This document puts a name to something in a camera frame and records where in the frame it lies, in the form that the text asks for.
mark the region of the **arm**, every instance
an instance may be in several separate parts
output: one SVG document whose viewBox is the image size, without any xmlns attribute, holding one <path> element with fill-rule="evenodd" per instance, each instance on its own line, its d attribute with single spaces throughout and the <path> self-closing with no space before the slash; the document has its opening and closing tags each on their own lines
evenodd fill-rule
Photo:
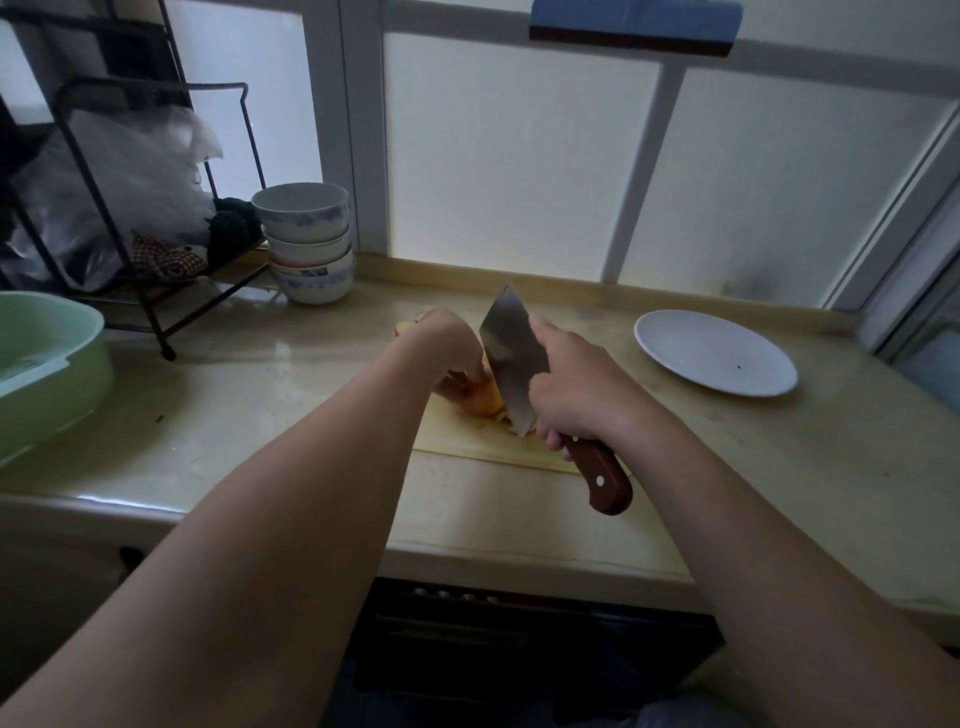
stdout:
<svg viewBox="0 0 960 728">
<path fill-rule="evenodd" d="M 953 726 L 960 668 L 603 349 L 531 317 L 550 357 L 538 434 L 606 442 L 636 474 L 778 725 Z"/>
<path fill-rule="evenodd" d="M 420 419 L 485 376 L 433 311 L 224 479 L 0 710 L 0 726 L 316 725 L 376 574 Z"/>
</svg>

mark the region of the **patterned cloth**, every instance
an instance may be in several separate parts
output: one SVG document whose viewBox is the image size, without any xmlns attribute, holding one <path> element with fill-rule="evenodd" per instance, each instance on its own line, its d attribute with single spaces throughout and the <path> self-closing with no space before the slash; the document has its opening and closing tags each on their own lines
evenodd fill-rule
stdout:
<svg viewBox="0 0 960 728">
<path fill-rule="evenodd" d="M 206 248 L 177 246 L 151 235 L 133 232 L 130 258 L 136 272 L 149 280 L 187 280 L 206 270 Z"/>
</svg>

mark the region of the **countertop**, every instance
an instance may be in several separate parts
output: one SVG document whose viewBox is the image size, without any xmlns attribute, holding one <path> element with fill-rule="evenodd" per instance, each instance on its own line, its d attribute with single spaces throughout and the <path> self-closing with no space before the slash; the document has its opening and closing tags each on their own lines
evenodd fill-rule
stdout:
<svg viewBox="0 0 960 728">
<path fill-rule="evenodd" d="M 175 520 L 359 372 L 396 321 L 444 305 L 478 327 L 490 306 L 492 295 L 477 292 L 489 276 L 434 271 L 443 283 L 424 285 L 430 266 L 386 276 L 380 265 L 322 308 L 246 289 L 179 332 L 172 363 L 149 336 L 109 332 L 117 378 L 108 400 L 0 469 L 0 495 Z M 791 521 L 942 642 L 960 644 L 960 420 L 830 333 L 849 321 L 690 298 L 689 307 L 745 320 L 796 363 L 797 390 L 749 400 L 670 374 L 634 341 L 637 315 L 681 307 L 683 297 L 588 284 L 569 295 L 562 283 L 525 278 L 531 310 L 607 347 Z M 205 285 L 178 305 L 202 300 Z M 642 491 L 609 518 L 588 507 L 578 476 L 418 451 L 381 574 L 708 610 Z"/>
</svg>

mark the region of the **wooden knife handle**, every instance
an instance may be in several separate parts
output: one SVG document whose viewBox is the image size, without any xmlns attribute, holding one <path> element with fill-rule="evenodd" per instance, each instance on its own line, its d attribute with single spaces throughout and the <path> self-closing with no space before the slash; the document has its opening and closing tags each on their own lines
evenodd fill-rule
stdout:
<svg viewBox="0 0 960 728">
<path fill-rule="evenodd" d="M 627 510 L 634 499 L 634 486 L 613 450 L 599 440 L 570 435 L 561 435 L 561 439 L 590 488 L 593 510 L 607 516 L 617 516 Z"/>
</svg>

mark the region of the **blue and white bowl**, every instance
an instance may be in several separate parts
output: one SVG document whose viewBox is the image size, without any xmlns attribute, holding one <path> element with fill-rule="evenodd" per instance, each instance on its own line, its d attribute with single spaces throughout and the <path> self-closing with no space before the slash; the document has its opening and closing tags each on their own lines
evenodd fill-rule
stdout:
<svg viewBox="0 0 960 728">
<path fill-rule="evenodd" d="M 270 272 L 291 301 L 323 305 L 339 301 L 349 292 L 355 265 L 351 248 L 339 260 L 310 268 L 290 268 L 271 261 Z"/>
<path fill-rule="evenodd" d="M 323 243 L 347 231 L 350 194 L 325 182 L 291 182 L 251 198 L 264 231 L 288 243 Z"/>
<path fill-rule="evenodd" d="M 324 243 L 288 243 L 286 240 L 277 240 L 267 234 L 266 226 L 261 225 L 260 228 L 267 237 L 270 260 L 288 268 L 310 268 L 317 265 L 326 265 L 326 263 L 339 260 L 350 249 L 349 228 L 340 237 L 327 240 Z"/>
</svg>

